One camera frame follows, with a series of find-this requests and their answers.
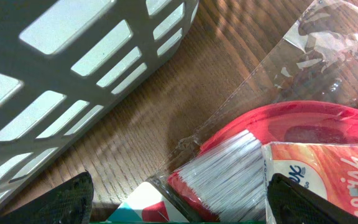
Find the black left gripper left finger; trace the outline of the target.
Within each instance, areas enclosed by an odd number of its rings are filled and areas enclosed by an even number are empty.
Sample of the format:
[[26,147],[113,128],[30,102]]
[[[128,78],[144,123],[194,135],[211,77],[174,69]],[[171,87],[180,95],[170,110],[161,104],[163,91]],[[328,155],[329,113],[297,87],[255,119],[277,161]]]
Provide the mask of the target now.
[[22,207],[0,217],[0,224],[88,224],[94,186],[82,172]]

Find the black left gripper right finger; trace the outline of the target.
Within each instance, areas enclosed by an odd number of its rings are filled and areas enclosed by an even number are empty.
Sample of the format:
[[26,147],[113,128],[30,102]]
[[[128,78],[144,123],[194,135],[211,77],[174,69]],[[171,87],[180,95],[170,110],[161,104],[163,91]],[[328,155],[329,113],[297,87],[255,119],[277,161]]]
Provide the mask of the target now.
[[266,219],[276,224],[358,224],[358,217],[282,174],[274,174],[267,186]]

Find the orange tissue pack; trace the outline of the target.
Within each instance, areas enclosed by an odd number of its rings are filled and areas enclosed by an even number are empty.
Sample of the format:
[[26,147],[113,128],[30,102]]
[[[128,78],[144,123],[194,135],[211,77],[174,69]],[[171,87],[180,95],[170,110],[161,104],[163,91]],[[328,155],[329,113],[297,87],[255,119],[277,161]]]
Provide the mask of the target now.
[[271,142],[265,175],[276,173],[358,217],[358,144]]

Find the red packaged item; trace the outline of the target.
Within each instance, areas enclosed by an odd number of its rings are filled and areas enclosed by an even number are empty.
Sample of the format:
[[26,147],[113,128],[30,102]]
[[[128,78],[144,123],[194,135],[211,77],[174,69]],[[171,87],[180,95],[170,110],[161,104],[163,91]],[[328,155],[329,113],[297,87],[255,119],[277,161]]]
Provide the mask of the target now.
[[358,6],[314,1],[110,222],[266,219],[262,146],[358,144]]

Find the green packaged item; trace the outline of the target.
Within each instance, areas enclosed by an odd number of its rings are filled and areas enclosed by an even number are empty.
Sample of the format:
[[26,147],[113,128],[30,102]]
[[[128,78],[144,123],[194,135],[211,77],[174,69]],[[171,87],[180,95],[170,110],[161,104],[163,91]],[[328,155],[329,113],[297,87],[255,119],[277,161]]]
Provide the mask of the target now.
[[89,224],[266,224],[263,221],[246,221],[246,222],[89,222]]

